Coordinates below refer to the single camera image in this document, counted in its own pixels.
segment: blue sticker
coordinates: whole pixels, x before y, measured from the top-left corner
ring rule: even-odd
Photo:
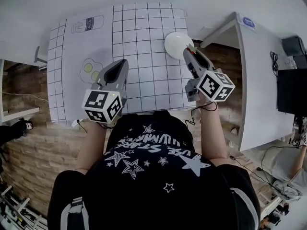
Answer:
[[[249,27],[255,28],[255,24],[253,23],[253,21],[248,18],[248,17],[244,17],[243,18],[243,23]]]

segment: drawing of fried egg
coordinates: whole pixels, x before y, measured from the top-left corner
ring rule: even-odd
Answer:
[[[86,59],[80,69],[80,78],[84,83],[94,83],[102,70],[102,64],[93,61],[91,58]]]

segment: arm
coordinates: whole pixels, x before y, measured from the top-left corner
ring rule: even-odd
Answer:
[[[296,161],[291,169],[291,177],[294,178],[296,174],[300,171],[300,169],[303,167],[304,157],[306,154],[307,146],[303,145],[298,157],[296,158]]]
[[[200,93],[200,99],[202,105],[207,102],[202,93]],[[214,110],[215,104],[212,103],[205,108]],[[218,108],[213,112],[201,109],[201,153],[216,166],[233,163],[228,158],[228,147],[225,143]]]
[[[104,151],[105,139],[106,129],[98,123],[91,122],[87,136],[78,154],[76,171],[86,174],[92,165],[101,158]]]

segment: black device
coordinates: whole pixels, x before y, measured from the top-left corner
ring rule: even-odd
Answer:
[[[306,54],[303,40],[299,36],[282,39],[282,43],[287,56],[301,56]]]
[[[306,83],[307,69],[279,70],[277,81],[278,111],[307,116],[307,108],[304,105]]]

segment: drawing of bottle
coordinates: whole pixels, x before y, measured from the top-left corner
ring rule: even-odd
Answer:
[[[90,30],[99,29],[104,25],[105,19],[103,15],[90,17],[78,21],[71,27],[71,33],[82,33]]]

